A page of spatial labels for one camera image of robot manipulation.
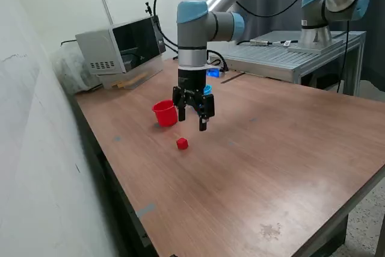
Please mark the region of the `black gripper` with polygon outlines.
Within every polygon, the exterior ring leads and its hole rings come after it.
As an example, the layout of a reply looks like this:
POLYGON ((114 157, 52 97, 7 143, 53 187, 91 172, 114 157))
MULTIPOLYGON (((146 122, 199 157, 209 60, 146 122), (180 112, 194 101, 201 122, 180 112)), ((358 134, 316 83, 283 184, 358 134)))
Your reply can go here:
POLYGON ((178 121, 186 119, 186 91, 199 91, 194 96, 195 110, 199 115, 199 131, 207 130, 207 123, 215 115, 213 94, 203 94, 206 87, 206 69, 178 70, 178 87, 173 87, 173 104, 177 108, 178 121))

